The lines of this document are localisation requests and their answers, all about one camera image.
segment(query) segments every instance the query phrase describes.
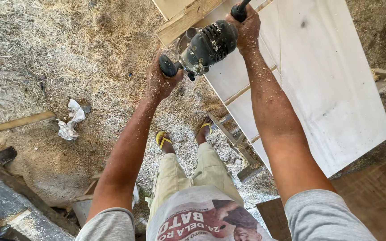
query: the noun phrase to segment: gray t-shirt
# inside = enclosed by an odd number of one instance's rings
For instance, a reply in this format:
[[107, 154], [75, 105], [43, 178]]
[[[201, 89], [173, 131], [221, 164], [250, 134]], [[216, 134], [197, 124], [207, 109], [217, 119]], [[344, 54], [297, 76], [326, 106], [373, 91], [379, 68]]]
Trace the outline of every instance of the gray t-shirt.
[[[294, 241], [376, 240], [343, 199], [327, 190], [308, 190], [285, 205]], [[92, 218], [76, 241], [134, 241], [133, 216], [109, 208]], [[274, 241], [243, 207], [214, 185], [193, 186], [172, 195], [152, 217], [147, 241]]]

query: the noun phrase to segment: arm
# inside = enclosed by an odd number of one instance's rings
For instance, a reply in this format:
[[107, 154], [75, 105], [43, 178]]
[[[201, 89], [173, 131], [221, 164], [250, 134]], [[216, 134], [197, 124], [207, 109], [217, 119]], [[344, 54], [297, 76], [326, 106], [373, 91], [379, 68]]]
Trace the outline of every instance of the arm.
[[254, 119], [283, 204], [310, 189], [336, 192], [312, 157], [302, 125], [259, 51], [260, 19], [247, 5], [247, 19], [226, 20], [239, 30], [238, 49], [244, 57], [251, 86]]
[[133, 189], [144, 158], [154, 112], [159, 103], [169, 96], [177, 83], [183, 79], [182, 70], [167, 79], [160, 70], [159, 56], [160, 53], [147, 72], [147, 90], [144, 97], [127, 122], [107, 160], [95, 189], [87, 221], [100, 211], [112, 207], [132, 210]]

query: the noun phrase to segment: t-shirt sleeve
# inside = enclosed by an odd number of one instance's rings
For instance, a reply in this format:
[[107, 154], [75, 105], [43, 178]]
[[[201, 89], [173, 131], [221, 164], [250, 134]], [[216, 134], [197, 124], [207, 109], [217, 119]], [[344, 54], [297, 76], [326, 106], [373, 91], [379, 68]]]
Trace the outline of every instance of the t-shirt sleeve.
[[287, 200], [285, 214], [293, 241], [376, 240], [342, 197], [328, 190], [295, 194]]
[[125, 208], [108, 208], [94, 216], [80, 230], [75, 241], [135, 240], [132, 213]]

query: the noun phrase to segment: leg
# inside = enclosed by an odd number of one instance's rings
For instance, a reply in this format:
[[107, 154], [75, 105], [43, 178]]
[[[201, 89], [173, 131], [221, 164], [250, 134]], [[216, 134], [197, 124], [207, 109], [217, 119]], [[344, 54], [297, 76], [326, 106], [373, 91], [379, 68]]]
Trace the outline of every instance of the leg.
[[214, 148], [206, 142], [206, 137], [210, 132], [209, 130], [209, 126], [204, 126], [196, 136], [196, 141], [199, 144], [197, 153], [199, 161], [193, 176], [193, 184], [195, 186], [213, 184], [239, 205], [244, 206], [244, 201], [239, 195], [238, 190], [236, 190], [226, 165], [220, 159]]
[[157, 208], [164, 203], [172, 194], [177, 191], [190, 187], [192, 184], [190, 179], [186, 177], [183, 168], [177, 161], [177, 156], [172, 147], [172, 143], [165, 141], [162, 146], [162, 151], [165, 153], [159, 164], [159, 172], [154, 180], [153, 200], [150, 206], [150, 217], [148, 222], [156, 213]]

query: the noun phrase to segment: yellow flip-flop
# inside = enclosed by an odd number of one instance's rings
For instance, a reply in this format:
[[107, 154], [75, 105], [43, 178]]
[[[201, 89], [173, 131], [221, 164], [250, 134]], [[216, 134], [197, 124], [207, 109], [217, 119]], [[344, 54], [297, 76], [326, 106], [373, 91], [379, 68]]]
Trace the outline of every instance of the yellow flip-flop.
[[204, 123], [202, 124], [202, 126], [200, 127], [199, 131], [203, 128], [203, 127], [206, 127], [206, 126], [209, 126], [209, 134], [212, 134], [212, 129], [211, 129], [211, 121], [210, 122], [207, 122], [207, 123]]
[[[159, 139], [160, 139], [160, 137], [163, 136], [165, 133], [166, 133], [166, 132], [165, 132], [164, 130], [161, 130], [161, 131], [159, 131], [159, 132], [156, 134], [156, 142], [157, 142], [157, 144], [159, 144]], [[163, 140], [162, 140], [162, 142], [160, 143], [160, 149], [161, 149], [161, 150], [162, 150], [162, 146], [164, 145], [164, 142], [165, 142], [165, 141], [167, 141], [167, 142], [169, 142], [169, 143], [172, 143], [171, 140], [166, 139], [166, 138], [163, 136]]]

